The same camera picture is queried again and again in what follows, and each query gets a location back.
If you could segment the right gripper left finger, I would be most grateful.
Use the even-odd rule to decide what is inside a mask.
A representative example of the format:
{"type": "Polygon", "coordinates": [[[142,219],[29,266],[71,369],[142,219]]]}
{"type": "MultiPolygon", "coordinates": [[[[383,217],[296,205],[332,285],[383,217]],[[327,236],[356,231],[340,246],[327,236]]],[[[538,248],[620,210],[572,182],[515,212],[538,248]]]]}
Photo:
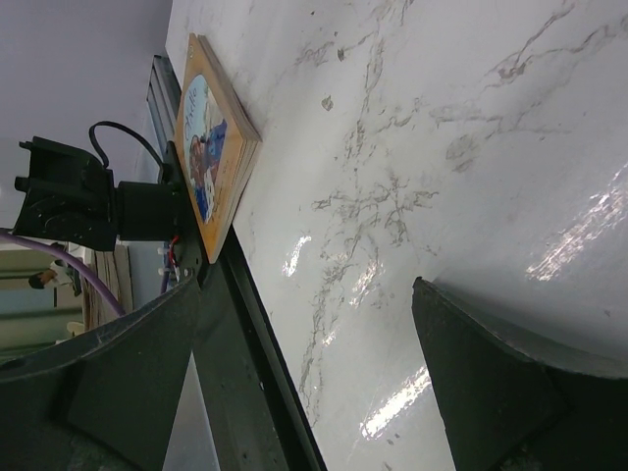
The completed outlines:
{"type": "Polygon", "coordinates": [[[115,321],[1,365],[4,470],[159,470],[197,325],[185,282],[115,321]]]}

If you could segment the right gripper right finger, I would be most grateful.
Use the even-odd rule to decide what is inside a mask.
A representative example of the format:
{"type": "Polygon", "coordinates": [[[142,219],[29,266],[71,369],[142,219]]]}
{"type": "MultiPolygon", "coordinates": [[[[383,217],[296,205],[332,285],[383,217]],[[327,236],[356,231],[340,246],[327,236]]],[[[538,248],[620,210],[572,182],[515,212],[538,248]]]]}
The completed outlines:
{"type": "Polygon", "coordinates": [[[456,469],[626,469],[626,361],[423,278],[412,315],[456,469]]]}

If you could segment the orange illustrated book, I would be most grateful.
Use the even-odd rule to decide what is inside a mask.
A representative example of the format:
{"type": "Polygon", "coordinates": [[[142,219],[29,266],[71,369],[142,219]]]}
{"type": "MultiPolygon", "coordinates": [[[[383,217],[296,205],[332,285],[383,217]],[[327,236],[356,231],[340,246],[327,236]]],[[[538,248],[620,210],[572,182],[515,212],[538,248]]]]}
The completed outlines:
{"type": "Polygon", "coordinates": [[[175,145],[208,261],[217,261],[261,137],[207,38],[188,37],[175,145]]]}

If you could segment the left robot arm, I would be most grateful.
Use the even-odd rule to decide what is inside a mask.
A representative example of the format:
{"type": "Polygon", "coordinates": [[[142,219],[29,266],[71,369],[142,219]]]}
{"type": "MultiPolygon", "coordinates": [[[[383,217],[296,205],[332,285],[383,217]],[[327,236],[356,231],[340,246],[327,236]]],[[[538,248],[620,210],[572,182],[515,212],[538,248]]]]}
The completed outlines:
{"type": "Polygon", "coordinates": [[[185,192],[171,182],[114,182],[87,151],[35,136],[20,143],[28,175],[15,178],[25,195],[14,236],[72,242],[111,251],[118,241],[167,241],[178,232],[185,192]]]}

